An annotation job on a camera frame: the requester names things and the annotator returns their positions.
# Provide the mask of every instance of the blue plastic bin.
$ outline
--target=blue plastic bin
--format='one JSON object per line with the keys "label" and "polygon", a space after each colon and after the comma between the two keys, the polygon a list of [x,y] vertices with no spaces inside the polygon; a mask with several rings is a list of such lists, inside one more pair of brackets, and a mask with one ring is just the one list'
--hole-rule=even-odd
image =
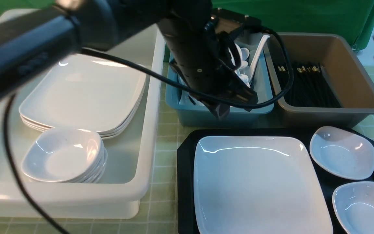
{"label": "blue plastic bin", "polygon": [[[168,79],[178,81],[178,75],[171,68],[168,70]],[[254,75],[254,90],[258,93],[258,100],[265,102],[272,99],[268,69],[263,53],[259,58]],[[272,111],[274,104],[264,108],[247,112],[239,108],[230,108],[230,114],[223,120],[218,120],[204,106],[180,105],[181,90],[167,86],[165,102],[177,111],[178,119],[183,126],[217,127],[217,128],[250,128],[261,114]]]}

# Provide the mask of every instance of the green cloth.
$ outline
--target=green cloth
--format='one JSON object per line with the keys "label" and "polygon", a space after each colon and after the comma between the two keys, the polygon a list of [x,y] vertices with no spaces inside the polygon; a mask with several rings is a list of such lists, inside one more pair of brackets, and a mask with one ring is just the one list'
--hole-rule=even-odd
{"label": "green cloth", "polygon": [[[42,8],[55,0],[0,0],[0,15],[14,8]],[[334,33],[364,49],[374,26],[374,0],[213,0],[262,20],[278,32]]]}
{"label": "green cloth", "polygon": [[0,0],[0,16],[9,9],[43,8],[54,2],[55,0]]}

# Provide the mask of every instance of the cable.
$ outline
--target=cable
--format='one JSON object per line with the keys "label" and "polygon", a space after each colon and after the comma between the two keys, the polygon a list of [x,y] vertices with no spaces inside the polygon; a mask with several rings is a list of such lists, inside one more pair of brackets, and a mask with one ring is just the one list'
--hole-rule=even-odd
{"label": "cable", "polygon": [[58,232],[61,234],[70,234],[68,231],[66,231],[64,228],[62,228],[56,221],[54,221],[53,218],[51,218],[34,200],[31,198],[31,196],[28,194],[27,190],[25,189],[23,183],[21,182],[21,179],[19,177],[18,171],[15,167],[15,162],[12,157],[11,153],[11,147],[9,145],[9,136],[8,136],[8,118],[9,118],[9,112],[12,107],[12,103],[14,102],[15,94],[13,94],[8,101],[8,104],[6,104],[6,109],[4,112],[4,122],[3,122],[3,132],[4,132],[4,147],[6,150],[6,157],[8,158],[9,166],[11,167],[12,174],[15,178],[15,183],[17,184],[18,188],[20,189],[22,195],[27,199],[28,203],[41,215],[43,218],[46,219],[48,223],[50,223]]}
{"label": "cable", "polygon": [[102,58],[102,59],[107,59],[107,60],[110,60],[110,61],[113,61],[113,62],[117,62],[117,63],[120,63],[120,64],[123,64],[123,65],[126,65],[130,68],[134,68],[140,72],[143,72],[143,73],[146,73],[166,84],[169,84],[171,86],[174,86],[178,89],[181,89],[181,90],[184,90],[184,91],[187,91],[187,92],[190,92],[190,93],[193,93],[195,95],[198,95],[198,96],[201,96],[205,99],[207,99],[208,101],[212,101],[212,102],[218,102],[218,103],[222,103],[222,104],[226,104],[226,105],[230,105],[230,106],[233,106],[233,107],[236,107],[236,108],[242,108],[242,109],[257,109],[257,108],[263,108],[263,107],[266,107],[268,105],[271,105],[275,102],[277,102],[280,98],[282,98],[292,87],[292,84],[294,82],[294,72],[293,72],[293,69],[292,69],[292,66],[291,66],[291,61],[290,61],[290,58],[288,56],[288,52],[285,48],[285,45],[281,39],[281,37],[275,32],[275,31],[272,31],[271,29],[269,28],[265,28],[263,27],[263,32],[264,33],[268,33],[268,34],[271,34],[273,35],[279,42],[279,45],[281,46],[281,50],[282,50],[282,53],[283,53],[283,56],[285,58],[285,65],[287,67],[287,71],[288,71],[288,83],[287,85],[284,87],[284,89],[279,92],[276,96],[274,96],[272,99],[269,99],[268,101],[266,102],[262,102],[262,103],[259,103],[259,104],[243,104],[243,103],[238,103],[238,102],[232,102],[232,101],[229,101],[227,99],[222,99],[222,98],[219,98],[219,97],[215,97],[213,95],[208,95],[208,94],[205,94],[203,92],[199,92],[197,90],[194,90],[188,86],[184,86],[176,81],[172,81],[158,73],[155,73],[151,70],[149,70],[148,68],[144,68],[134,62],[131,62],[131,61],[128,61],[128,60],[125,60],[125,59],[122,59],[122,58],[118,58],[116,56],[113,56],[113,55],[108,55],[108,54],[105,54],[103,52],[99,52],[99,51],[96,51],[96,50],[92,50],[92,49],[87,49],[87,48],[82,48],[82,50],[80,51],[80,53],[82,55],[89,55],[89,56],[94,56],[94,57],[98,57],[98,58]]}

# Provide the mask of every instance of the brown plastic bin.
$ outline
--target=brown plastic bin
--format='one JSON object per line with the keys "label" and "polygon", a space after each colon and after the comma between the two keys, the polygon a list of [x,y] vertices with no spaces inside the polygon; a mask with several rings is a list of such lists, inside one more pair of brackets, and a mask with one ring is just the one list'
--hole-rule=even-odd
{"label": "brown plastic bin", "polygon": [[[294,107],[279,99],[282,123],[295,126],[354,127],[374,114],[374,83],[347,42],[335,34],[280,33],[291,62],[319,62],[328,73],[327,82],[342,108]],[[273,65],[283,63],[283,55],[275,39],[264,46],[266,65],[274,92],[281,91]]]}

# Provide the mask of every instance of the black tray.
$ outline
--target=black tray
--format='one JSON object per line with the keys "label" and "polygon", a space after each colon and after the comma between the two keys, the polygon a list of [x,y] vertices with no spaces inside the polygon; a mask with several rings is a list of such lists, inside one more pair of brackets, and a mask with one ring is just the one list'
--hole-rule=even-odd
{"label": "black tray", "polygon": [[[305,129],[214,129],[214,130],[196,130],[192,132],[187,139],[180,145],[177,150],[177,181],[178,181],[178,233],[179,234],[199,234],[199,229],[196,222],[196,214],[194,210],[194,197],[193,197],[193,166],[196,145],[200,139],[206,136],[284,136],[293,137],[307,147],[310,145],[311,137],[316,132],[317,128]],[[373,147],[374,141],[353,131],[352,129],[344,129],[353,132],[359,136],[368,139]],[[349,179],[343,179],[334,176],[320,166],[318,166],[311,159],[322,192],[330,213],[331,222],[335,234],[345,234],[346,232],[341,227],[334,214],[333,204],[331,197],[334,190],[340,185],[355,182]],[[364,181],[374,181],[374,172],[372,176]]]}

